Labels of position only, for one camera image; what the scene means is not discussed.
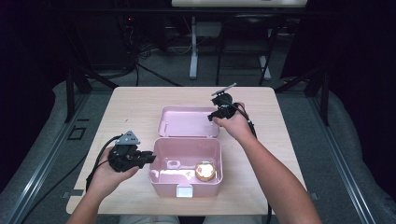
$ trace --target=open lid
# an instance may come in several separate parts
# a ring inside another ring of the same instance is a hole
[[[207,118],[215,107],[167,106],[163,109],[158,134],[161,137],[217,137],[219,125]]]

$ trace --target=finger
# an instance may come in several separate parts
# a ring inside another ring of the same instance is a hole
[[[220,127],[224,126],[224,119],[220,119],[220,118],[213,118],[213,122],[215,122],[217,125],[219,125]]]
[[[123,172],[123,177],[124,180],[131,178],[132,176],[134,176],[137,172],[139,171],[139,167],[138,166],[134,166],[131,169]]]
[[[112,148],[113,148],[113,147],[107,147],[107,148],[103,151],[102,157],[100,158],[100,162],[107,161],[108,154],[110,153],[110,150],[111,150]]]

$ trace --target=gray floor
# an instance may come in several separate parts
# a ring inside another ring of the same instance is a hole
[[[263,86],[276,88],[282,85],[279,79],[283,62],[287,55],[290,39],[280,37],[276,42],[274,57],[270,62],[272,80]],[[168,77],[183,86],[215,86],[216,56],[214,48],[202,43],[200,47],[198,78],[189,79],[190,54],[176,54],[172,50],[167,53],[154,50],[146,60],[140,63],[147,68]],[[238,86],[257,86],[259,76],[224,76],[220,86],[228,86],[234,82]],[[120,86],[134,86],[136,73],[112,79]],[[56,104],[51,116],[27,155],[19,171],[14,175],[7,188],[0,195],[0,223],[18,223],[26,214],[29,206],[37,202],[62,176],[67,174],[89,150],[96,129],[100,123],[111,91],[101,83],[91,80],[94,91],[90,95],[77,92],[78,112],[69,124],[66,118],[65,84],[54,88]],[[139,86],[171,86],[171,84],[154,75],[139,70]],[[313,195],[315,205],[323,223],[396,223],[396,205],[374,182],[367,167],[361,161],[359,137],[353,123],[341,102],[331,94],[329,104],[329,120],[333,137],[347,163],[347,168],[356,181],[360,194],[367,203],[373,219],[364,221],[357,205],[351,199],[347,182],[340,175],[340,169],[334,161],[332,144],[317,117],[316,99],[307,99],[301,92],[304,87],[296,87],[291,91],[277,95],[284,116],[291,142],[300,163],[308,191]],[[73,127],[85,128],[81,140],[67,140]],[[36,189],[29,187],[35,177],[36,168],[51,155],[54,163],[48,165],[49,171],[44,174],[43,182],[33,183]],[[30,214],[25,223],[60,223],[66,222],[69,215],[65,212],[67,197],[65,192],[73,188],[81,165],[69,177],[57,186]],[[118,217],[99,216],[99,223],[117,223]]]

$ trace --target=right hand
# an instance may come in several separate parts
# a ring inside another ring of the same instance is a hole
[[[245,111],[245,105],[243,103],[239,103],[240,106],[238,108],[241,111]],[[247,119],[236,111],[235,114],[230,119],[220,119],[220,118],[213,118],[213,122],[218,124],[220,127],[225,128],[227,133],[230,134],[233,138],[237,141],[244,139],[246,137],[253,136],[251,133],[250,128],[248,127]]]

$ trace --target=black metal frame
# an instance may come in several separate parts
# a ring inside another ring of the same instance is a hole
[[[268,15],[280,15],[284,18],[294,18],[294,19],[313,19],[313,20],[326,20],[326,21],[337,21],[341,20],[345,17],[345,12],[329,12],[329,11],[305,11],[301,9],[285,9],[281,7],[274,8],[256,8],[256,7],[223,7],[223,8],[212,8],[212,7],[194,7],[194,8],[184,8],[184,7],[173,7],[173,8],[109,8],[109,9],[82,9],[82,8],[69,8],[69,7],[48,7],[48,11],[53,14],[53,16],[71,16],[76,14],[104,14],[104,15],[163,15],[163,16],[189,16],[189,17],[213,17],[213,16],[232,16],[235,14],[268,14]],[[321,112],[320,115],[326,125],[329,125],[327,121],[327,113],[328,113],[328,96],[329,96],[329,75],[327,73],[328,69],[331,68],[332,62],[336,60],[337,53],[341,52],[344,48],[345,41],[342,40],[342,33],[337,32],[333,42],[328,47],[328,51],[332,52],[331,56],[327,57],[325,61],[322,62],[319,68],[314,68],[312,71],[307,74],[303,74],[298,76],[293,81],[285,84],[284,86],[276,89],[277,93],[285,91],[295,84],[299,83],[301,80],[304,80],[308,77],[317,77],[322,76],[321,80],[316,79],[315,82],[310,82],[308,87],[305,89],[305,93],[307,96],[314,96],[317,94],[318,89],[322,86],[322,95],[321,95]],[[82,48],[76,48],[77,54],[85,55],[85,51]],[[71,66],[72,69],[78,70],[75,66]],[[108,81],[107,79],[99,76],[93,70],[89,69],[91,72],[89,75],[97,80],[101,81],[109,88],[114,89],[117,87],[116,84]],[[85,72],[76,73],[75,76],[71,76],[71,79],[68,79],[69,84],[73,81],[79,80],[81,83],[79,86],[86,86],[85,81],[81,81],[82,79],[76,79],[77,75],[81,76]],[[72,98],[71,88],[68,88],[68,96]],[[91,90],[89,87],[85,89],[84,92],[89,93]],[[74,113],[74,99],[68,100],[68,121]]]

